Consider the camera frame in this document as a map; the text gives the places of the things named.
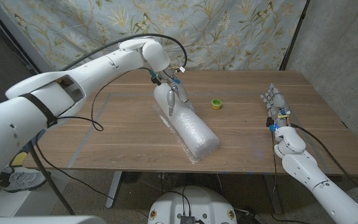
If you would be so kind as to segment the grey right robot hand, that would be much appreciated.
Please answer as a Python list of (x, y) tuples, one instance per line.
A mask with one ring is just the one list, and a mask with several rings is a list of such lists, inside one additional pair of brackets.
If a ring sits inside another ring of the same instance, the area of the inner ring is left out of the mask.
[(291, 111), (285, 97), (273, 83), (270, 84), (270, 88), (264, 95), (260, 95), (260, 98), (268, 109), (268, 115), (271, 118), (284, 118), (290, 115)]

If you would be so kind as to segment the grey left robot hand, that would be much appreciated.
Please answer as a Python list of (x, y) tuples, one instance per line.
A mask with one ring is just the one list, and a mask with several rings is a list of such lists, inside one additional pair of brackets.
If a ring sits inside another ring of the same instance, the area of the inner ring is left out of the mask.
[(172, 116), (175, 107), (175, 97), (177, 96), (184, 104), (189, 107), (192, 112), (195, 112), (195, 107), (188, 98), (185, 87), (181, 83), (171, 82), (168, 83), (170, 89), (167, 92), (168, 115)]

